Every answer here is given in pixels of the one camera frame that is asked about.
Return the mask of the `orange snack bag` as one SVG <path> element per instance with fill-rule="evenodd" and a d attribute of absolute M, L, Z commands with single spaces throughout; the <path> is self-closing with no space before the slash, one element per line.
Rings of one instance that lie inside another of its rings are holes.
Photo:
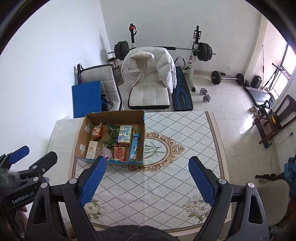
<path fill-rule="evenodd" d="M 92 136 L 94 140 L 98 140 L 102 138 L 103 136 L 103 124 L 100 123 L 99 125 L 96 125 L 92 130 Z"/>

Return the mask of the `long blue snack pack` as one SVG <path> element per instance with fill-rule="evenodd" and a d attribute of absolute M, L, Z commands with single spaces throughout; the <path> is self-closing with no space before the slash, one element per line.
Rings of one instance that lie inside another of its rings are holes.
<path fill-rule="evenodd" d="M 136 161 L 137 160 L 137 146 L 140 140 L 140 134 L 137 132 L 133 132 L 132 136 L 132 144 L 130 146 L 130 153 L 129 153 L 129 161 Z"/>

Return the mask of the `white cream flat box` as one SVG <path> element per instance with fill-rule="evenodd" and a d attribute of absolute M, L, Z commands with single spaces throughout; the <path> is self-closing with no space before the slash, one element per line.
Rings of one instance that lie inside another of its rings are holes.
<path fill-rule="evenodd" d="M 97 141 L 90 141 L 86 153 L 86 159 L 93 159 L 95 160 L 97 157 L 97 150 L 98 150 L 99 142 Z"/>

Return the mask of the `lilac rolled sock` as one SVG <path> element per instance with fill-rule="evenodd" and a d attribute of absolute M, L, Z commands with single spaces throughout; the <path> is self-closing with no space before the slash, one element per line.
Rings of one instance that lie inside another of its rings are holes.
<path fill-rule="evenodd" d="M 110 161 L 113 159 L 112 151 L 106 145 L 103 145 L 101 152 L 102 152 L 102 156 L 105 157 L 107 161 Z"/>

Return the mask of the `patterned table cloth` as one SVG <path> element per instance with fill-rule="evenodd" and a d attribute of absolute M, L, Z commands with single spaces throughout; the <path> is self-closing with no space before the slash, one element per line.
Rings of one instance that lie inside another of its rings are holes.
<path fill-rule="evenodd" d="M 150 225 L 170 233 L 194 233 L 206 220 L 205 202 L 189 172 L 196 156 L 218 178 L 228 178 L 214 114 L 209 111 L 145 113 L 134 129 L 143 161 L 108 164 L 85 211 L 96 228 Z"/>

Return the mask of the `red noodle packet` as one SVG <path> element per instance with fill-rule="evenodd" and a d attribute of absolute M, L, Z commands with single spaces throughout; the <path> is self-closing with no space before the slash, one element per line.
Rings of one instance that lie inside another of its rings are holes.
<path fill-rule="evenodd" d="M 112 145 L 113 148 L 113 159 L 114 161 L 126 161 L 126 153 L 128 145 Z"/>

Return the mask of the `brown cardboard box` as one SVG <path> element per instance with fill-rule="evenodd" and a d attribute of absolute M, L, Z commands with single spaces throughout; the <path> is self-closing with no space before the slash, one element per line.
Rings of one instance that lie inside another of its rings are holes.
<path fill-rule="evenodd" d="M 78 134 L 74 156 L 85 162 L 103 156 L 108 164 L 144 165 L 143 110 L 88 113 Z"/>

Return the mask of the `yellow blue carton box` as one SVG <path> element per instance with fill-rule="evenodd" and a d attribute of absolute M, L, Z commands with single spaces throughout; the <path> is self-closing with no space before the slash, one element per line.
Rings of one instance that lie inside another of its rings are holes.
<path fill-rule="evenodd" d="M 132 126 L 120 126 L 117 142 L 119 145 L 132 144 L 133 128 Z"/>

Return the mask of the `blue board panel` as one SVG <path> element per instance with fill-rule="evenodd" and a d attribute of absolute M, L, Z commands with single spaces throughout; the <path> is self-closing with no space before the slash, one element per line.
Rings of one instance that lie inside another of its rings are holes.
<path fill-rule="evenodd" d="M 73 117 L 83 118 L 88 113 L 101 112 L 100 81 L 72 86 Z"/>

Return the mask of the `chrome dumbbell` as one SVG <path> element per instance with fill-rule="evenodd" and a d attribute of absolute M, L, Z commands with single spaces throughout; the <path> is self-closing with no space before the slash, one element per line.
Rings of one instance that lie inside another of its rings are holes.
<path fill-rule="evenodd" d="M 203 96 L 203 101 L 204 101 L 204 102 L 210 102 L 210 101 L 211 101 L 211 96 L 210 96 L 210 94 L 205 94 L 205 95 Z"/>
<path fill-rule="evenodd" d="M 206 95 L 208 93 L 208 90 L 206 88 L 200 89 L 200 95 Z"/>

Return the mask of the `blue weight bench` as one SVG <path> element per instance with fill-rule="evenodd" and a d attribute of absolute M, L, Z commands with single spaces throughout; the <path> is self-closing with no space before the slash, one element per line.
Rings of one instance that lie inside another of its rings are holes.
<path fill-rule="evenodd" d="M 177 86 L 171 95 L 174 111 L 191 111 L 193 103 L 184 73 L 176 68 Z"/>

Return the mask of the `long barbell on floor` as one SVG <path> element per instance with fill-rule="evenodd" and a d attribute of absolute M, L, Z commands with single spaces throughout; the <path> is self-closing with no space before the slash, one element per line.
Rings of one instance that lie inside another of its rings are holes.
<path fill-rule="evenodd" d="M 213 84 L 219 85 L 222 80 L 235 80 L 238 85 L 243 85 L 245 83 L 244 75 L 241 73 L 238 73 L 235 77 L 225 77 L 225 75 L 222 75 L 219 71 L 213 71 L 211 73 L 210 79 Z"/>

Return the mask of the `white cushioned chair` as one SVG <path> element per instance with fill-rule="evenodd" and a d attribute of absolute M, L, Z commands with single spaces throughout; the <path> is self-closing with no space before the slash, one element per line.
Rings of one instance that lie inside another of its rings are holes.
<path fill-rule="evenodd" d="M 168 109 L 170 95 L 166 87 L 156 84 L 135 85 L 129 94 L 128 107 L 133 110 Z"/>

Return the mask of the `barbell on rack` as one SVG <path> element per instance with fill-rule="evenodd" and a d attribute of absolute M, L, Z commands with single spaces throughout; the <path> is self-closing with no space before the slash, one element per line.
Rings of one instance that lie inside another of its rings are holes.
<path fill-rule="evenodd" d="M 158 46 L 158 48 L 164 48 L 166 50 L 176 51 L 176 50 L 184 50 L 184 51 L 191 51 L 193 56 L 196 56 L 198 60 L 207 62 L 209 61 L 213 55 L 212 47 L 209 46 L 207 43 L 198 43 L 197 49 L 188 49 L 188 48 L 177 48 L 171 46 Z M 127 41 L 119 41 L 117 44 L 114 45 L 114 51 L 108 52 L 108 54 L 115 54 L 115 57 L 121 61 L 123 61 L 126 55 L 132 50 L 129 47 Z"/>

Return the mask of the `white puffer jacket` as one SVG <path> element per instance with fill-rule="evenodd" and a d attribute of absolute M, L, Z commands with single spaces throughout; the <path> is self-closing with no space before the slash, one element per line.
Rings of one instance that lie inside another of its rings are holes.
<path fill-rule="evenodd" d="M 176 67 L 167 49 L 162 47 L 140 47 L 132 49 L 121 66 L 124 80 L 137 82 L 141 73 L 156 73 L 170 93 L 177 86 Z"/>

